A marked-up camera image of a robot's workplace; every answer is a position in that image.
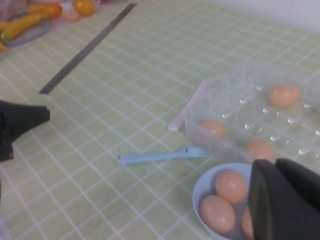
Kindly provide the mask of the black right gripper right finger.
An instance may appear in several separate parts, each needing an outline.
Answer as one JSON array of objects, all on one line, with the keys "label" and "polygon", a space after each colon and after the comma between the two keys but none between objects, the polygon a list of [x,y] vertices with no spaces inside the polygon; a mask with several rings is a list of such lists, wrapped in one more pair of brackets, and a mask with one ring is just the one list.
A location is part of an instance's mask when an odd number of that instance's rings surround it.
[{"label": "black right gripper right finger", "polygon": [[320,176],[297,162],[255,160],[248,207],[255,240],[320,238]]}]

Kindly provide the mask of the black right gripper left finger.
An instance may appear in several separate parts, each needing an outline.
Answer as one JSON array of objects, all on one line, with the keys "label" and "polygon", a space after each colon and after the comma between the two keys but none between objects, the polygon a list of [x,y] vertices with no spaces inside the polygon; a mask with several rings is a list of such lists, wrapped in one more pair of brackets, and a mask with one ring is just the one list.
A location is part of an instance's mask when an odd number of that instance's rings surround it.
[{"label": "black right gripper left finger", "polygon": [[14,158],[13,142],[50,120],[50,110],[44,105],[28,105],[0,101],[0,160]]}]

